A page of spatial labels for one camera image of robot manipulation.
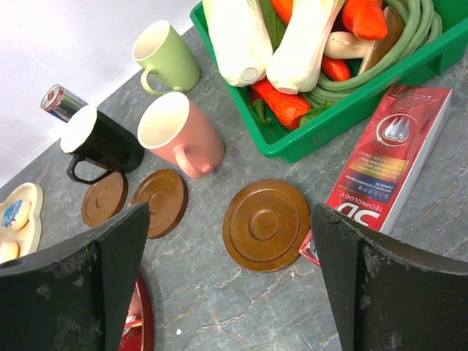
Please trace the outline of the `toy red pepper right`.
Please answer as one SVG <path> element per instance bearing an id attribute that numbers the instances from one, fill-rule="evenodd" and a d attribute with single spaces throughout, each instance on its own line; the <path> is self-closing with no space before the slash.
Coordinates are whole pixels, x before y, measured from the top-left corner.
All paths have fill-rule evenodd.
<path id="1" fill-rule="evenodd" d="M 341 19 L 346 30 L 359 39 L 380 40 L 388 35 L 381 0 L 346 0 Z"/>

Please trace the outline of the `black mug white inside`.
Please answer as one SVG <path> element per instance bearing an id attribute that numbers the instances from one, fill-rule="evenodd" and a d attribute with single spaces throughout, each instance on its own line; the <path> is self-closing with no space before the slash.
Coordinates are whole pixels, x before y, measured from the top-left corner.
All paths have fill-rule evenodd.
<path id="1" fill-rule="evenodd" d="M 60 138 L 61 150 L 72 156 L 67 175 L 72 181 L 95 184 L 114 172 L 131 173 L 139 168 L 145 149 L 137 138 L 113 119 L 86 105 L 67 123 Z M 94 180 L 79 178 L 75 168 L 88 162 L 105 170 Z"/>

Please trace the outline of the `brown wooden coaster left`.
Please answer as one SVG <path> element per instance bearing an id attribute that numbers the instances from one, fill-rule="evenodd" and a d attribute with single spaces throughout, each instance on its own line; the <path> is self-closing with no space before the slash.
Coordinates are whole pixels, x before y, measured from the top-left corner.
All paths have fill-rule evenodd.
<path id="1" fill-rule="evenodd" d="M 90 185 L 81 206 L 83 222 L 95 227 L 107 221 L 121 211 L 127 194 L 128 182 L 122 173 L 113 173 Z"/>

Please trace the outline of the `toy brown mushroom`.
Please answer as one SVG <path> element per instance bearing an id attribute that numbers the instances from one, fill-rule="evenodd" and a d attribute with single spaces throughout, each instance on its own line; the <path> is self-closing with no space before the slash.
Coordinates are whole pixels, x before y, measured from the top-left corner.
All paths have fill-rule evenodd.
<path id="1" fill-rule="evenodd" d="M 345 31 L 331 32 L 325 44 L 324 55 L 332 59 L 362 59 L 358 75 L 371 69 L 399 41 L 404 30 L 400 15 L 394 8 L 387 6 L 383 13 L 388 27 L 386 38 L 368 41 Z"/>

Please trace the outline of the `toy orange carrot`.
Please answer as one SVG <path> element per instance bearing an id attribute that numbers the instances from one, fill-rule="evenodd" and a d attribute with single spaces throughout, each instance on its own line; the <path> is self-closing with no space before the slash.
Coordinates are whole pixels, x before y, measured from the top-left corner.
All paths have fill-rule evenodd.
<path id="1" fill-rule="evenodd" d="M 271 0 L 271 4 L 281 21 L 288 25 L 293 12 L 293 0 Z"/>
<path id="2" fill-rule="evenodd" d="M 311 105 L 301 95 L 281 93 L 266 78 L 251 85 L 249 91 L 257 118 L 262 124 L 269 124 L 271 121 L 265 117 L 266 106 L 288 130 L 297 129 L 301 118 L 311 110 Z"/>

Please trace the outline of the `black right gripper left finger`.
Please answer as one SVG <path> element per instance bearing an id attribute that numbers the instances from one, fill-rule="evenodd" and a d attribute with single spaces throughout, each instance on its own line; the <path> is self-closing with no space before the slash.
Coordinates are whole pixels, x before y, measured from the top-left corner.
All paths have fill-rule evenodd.
<path id="1" fill-rule="evenodd" d="M 149 222 L 148 204 L 137 203 L 1 264 L 1 349 L 117 350 Z"/>

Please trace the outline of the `brown wooden coaster right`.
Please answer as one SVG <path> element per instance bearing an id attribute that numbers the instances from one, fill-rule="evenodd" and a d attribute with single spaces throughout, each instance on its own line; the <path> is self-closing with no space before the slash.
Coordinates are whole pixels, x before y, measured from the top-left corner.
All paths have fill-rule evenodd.
<path id="1" fill-rule="evenodd" d="M 301 192 L 286 181 L 266 179 L 244 187 L 232 199 L 222 237 L 237 264 L 267 273 L 298 259 L 309 230 L 310 208 Z"/>

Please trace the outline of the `blue frosted donut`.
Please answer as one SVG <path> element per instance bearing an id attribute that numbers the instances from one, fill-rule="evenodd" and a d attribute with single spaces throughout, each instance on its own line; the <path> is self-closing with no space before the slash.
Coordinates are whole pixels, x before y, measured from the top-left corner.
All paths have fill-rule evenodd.
<path id="1" fill-rule="evenodd" d="M 28 200 L 14 200 L 4 211 L 1 225 L 11 230 L 19 231 L 29 221 L 31 203 Z"/>

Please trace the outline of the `green plastic crate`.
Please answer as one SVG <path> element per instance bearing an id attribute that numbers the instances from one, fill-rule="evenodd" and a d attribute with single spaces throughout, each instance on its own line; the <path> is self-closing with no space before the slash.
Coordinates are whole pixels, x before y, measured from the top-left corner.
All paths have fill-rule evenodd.
<path id="1" fill-rule="evenodd" d="M 433 1 L 433 5 L 442 19 L 439 37 L 294 131 L 287 131 L 277 120 L 262 125 L 252 106 L 248 88 L 228 86 L 260 153 L 266 157 L 279 157 L 287 163 L 297 162 L 369 117 L 389 86 L 394 83 L 418 86 L 435 75 L 442 75 L 450 65 L 461 60 L 467 47 L 467 2 Z"/>

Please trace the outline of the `toy green long beans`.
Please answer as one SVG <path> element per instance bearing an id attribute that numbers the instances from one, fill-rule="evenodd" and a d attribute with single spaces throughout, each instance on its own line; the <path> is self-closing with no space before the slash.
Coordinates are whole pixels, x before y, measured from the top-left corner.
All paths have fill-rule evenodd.
<path id="1" fill-rule="evenodd" d="M 442 19 L 435 11 L 432 0 L 388 0 L 385 3 L 397 12 L 404 23 L 403 33 L 397 43 L 375 66 L 351 78 L 349 83 L 333 82 L 322 73 L 316 87 L 302 93 L 302 97 L 313 105 L 324 102 L 333 105 L 441 35 Z"/>

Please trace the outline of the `light green mug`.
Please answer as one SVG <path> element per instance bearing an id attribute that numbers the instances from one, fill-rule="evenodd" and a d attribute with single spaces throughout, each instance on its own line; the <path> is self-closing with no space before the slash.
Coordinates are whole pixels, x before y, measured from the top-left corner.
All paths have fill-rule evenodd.
<path id="1" fill-rule="evenodd" d="M 187 92 L 198 83 L 201 68 L 183 38 L 167 20 L 158 20 L 147 27 L 132 47 L 132 59 L 142 68 L 142 87 L 152 95 L 163 95 L 150 86 L 153 75 L 171 91 Z"/>

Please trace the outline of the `brown wooden coaster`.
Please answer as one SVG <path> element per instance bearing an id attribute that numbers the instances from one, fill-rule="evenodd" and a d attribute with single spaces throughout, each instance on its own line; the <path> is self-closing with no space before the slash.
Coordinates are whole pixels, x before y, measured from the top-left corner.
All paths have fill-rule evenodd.
<path id="1" fill-rule="evenodd" d="M 90 185 L 81 206 L 83 222 L 95 227 L 107 221 L 121 211 L 127 194 L 128 182 L 122 173 L 113 173 Z"/>
<path id="2" fill-rule="evenodd" d="M 237 264 L 267 273 L 298 259 L 309 230 L 310 208 L 301 192 L 286 181 L 266 179 L 244 187 L 232 199 L 222 237 Z"/>
<path id="3" fill-rule="evenodd" d="M 185 180 L 174 170 L 158 170 L 146 177 L 133 194 L 131 205 L 146 202 L 149 205 L 148 238 L 161 238 L 182 220 L 187 203 Z"/>

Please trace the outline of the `plain white donut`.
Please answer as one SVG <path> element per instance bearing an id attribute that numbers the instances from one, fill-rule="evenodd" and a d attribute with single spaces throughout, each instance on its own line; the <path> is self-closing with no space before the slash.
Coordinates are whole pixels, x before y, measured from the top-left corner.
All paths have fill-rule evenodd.
<path id="1" fill-rule="evenodd" d="M 0 244 L 0 263 L 14 260 L 19 256 L 19 246 L 15 242 L 4 242 Z"/>

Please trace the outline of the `red bull can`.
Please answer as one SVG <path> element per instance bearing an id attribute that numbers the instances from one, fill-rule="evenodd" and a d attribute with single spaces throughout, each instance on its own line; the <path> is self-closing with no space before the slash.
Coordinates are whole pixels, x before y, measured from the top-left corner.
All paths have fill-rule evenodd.
<path id="1" fill-rule="evenodd" d="M 40 107 L 45 112 L 67 123 L 79 109 L 87 104 L 65 87 L 55 84 L 42 98 Z"/>

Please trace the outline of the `brown wooden coaster middle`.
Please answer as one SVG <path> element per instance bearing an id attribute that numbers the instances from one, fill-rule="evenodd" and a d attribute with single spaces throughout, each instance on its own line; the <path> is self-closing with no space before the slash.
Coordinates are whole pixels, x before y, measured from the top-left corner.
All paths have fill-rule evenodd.
<path id="1" fill-rule="evenodd" d="M 146 177 L 133 194 L 131 205 L 146 202 L 149 205 L 148 238 L 161 238 L 182 220 L 187 203 L 185 180 L 174 170 L 158 170 Z"/>

